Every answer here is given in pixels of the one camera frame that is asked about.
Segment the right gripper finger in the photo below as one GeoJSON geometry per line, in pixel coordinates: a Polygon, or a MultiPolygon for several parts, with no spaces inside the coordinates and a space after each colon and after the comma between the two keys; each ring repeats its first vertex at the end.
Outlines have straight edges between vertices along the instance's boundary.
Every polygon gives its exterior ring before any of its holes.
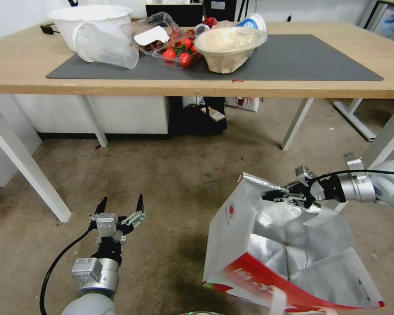
{"type": "Polygon", "coordinates": [[[285,190],[292,195],[310,195],[312,179],[297,179],[285,185],[285,190]]]}
{"type": "Polygon", "coordinates": [[[306,197],[302,193],[293,193],[286,189],[267,191],[262,195],[262,200],[275,203],[287,202],[298,207],[306,207],[306,197]]]}

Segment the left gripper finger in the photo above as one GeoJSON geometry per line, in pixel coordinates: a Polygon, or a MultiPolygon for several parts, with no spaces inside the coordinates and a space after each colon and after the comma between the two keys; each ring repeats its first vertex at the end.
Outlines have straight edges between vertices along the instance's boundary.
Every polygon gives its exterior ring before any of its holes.
{"type": "Polygon", "coordinates": [[[119,217],[119,225],[120,227],[135,228],[140,225],[145,218],[146,213],[144,211],[143,194],[140,194],[137,201],[136,211],[124,219],[121,219],[121,217],[119,217]]]}
{"type": "Polygon", "coordinates": [[[105,196],[102,201],[97,205],[96,210],[94,212],[94,214],[89,216],[90,219],[90,224],[96,224],[94,223],[96,221],[96,219],[105,212],[106,209],[106,204],[108,201],[108,197],[105,196]]]}

